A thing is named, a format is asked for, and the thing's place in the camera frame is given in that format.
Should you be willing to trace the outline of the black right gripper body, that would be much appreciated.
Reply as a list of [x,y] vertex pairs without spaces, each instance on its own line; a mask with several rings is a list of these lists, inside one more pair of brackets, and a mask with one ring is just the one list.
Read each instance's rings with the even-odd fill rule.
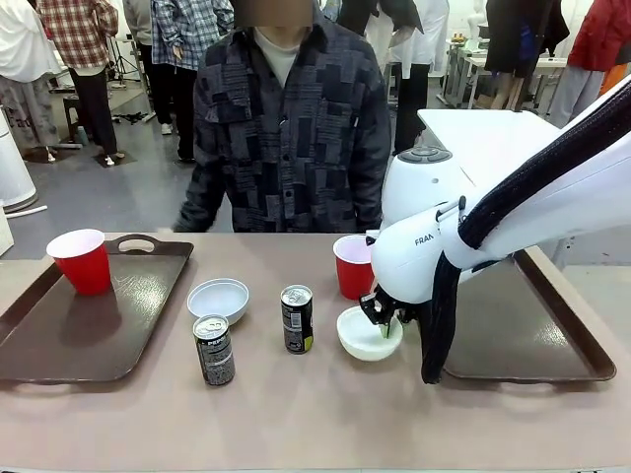
[[362,296],[359,304],[372,324],[390,324],[397,310],[397,301],[383,290],[374,290]]

